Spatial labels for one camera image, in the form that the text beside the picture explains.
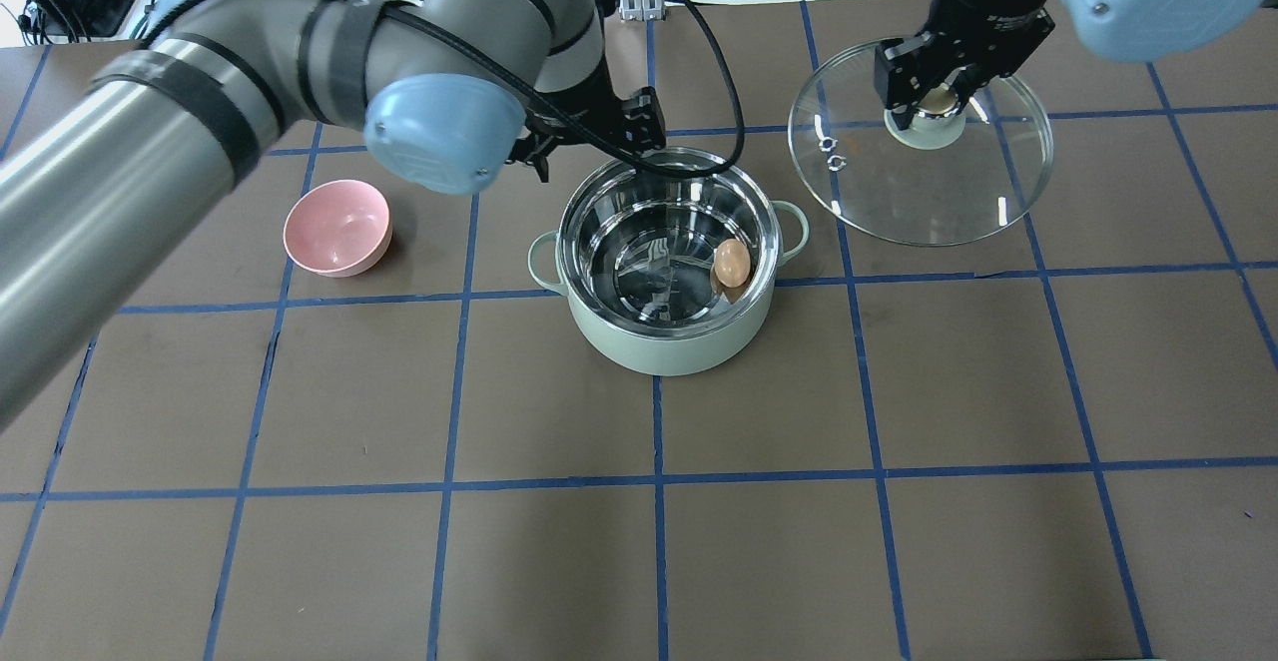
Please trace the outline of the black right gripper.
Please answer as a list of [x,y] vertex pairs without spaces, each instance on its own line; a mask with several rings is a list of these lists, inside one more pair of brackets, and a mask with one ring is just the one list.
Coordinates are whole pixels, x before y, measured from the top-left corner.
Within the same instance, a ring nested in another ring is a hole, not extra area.
[[1010,77],[1048,38],[1048,0],[932,0],[930,14],[907,37],[875,43],[875,91],[898,132],[941,87],[964,106],[987,83]]

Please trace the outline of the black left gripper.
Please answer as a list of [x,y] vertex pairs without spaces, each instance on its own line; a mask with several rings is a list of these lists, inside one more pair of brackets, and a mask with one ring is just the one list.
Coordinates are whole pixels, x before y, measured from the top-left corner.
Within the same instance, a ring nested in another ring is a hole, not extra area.
[[627,97],[617,96],[607,61],[565,91],[538,91],[525,111],[527,134],[515,141],[506,164],[533,169],[542,183],[550,180],[550,156],[562,146],[592,146],[596,138],[624,157],[643,157],[667,144],[657,89],[643,84]]

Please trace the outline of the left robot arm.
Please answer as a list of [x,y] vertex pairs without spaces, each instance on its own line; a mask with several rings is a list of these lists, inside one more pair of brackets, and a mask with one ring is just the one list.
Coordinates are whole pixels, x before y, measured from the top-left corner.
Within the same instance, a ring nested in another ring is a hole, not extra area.
[[9,427],[293,124],[360,132],[406,182],[475,194],[560,144],[665,144],[622,98],[607,0],[181,0],[3,162]]

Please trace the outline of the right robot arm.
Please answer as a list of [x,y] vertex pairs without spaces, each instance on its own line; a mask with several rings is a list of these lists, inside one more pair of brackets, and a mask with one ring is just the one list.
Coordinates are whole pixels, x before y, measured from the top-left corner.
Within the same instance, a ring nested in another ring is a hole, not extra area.
[[[1155,61],[1205,46],[1275,0],[1058,0],[1082,47],[1111,61]],[[875,43],[875,91],[889,130],[932,138],[978,91],[1013,77],[1054,32],[1048,0],[930,0],[907,37]]]

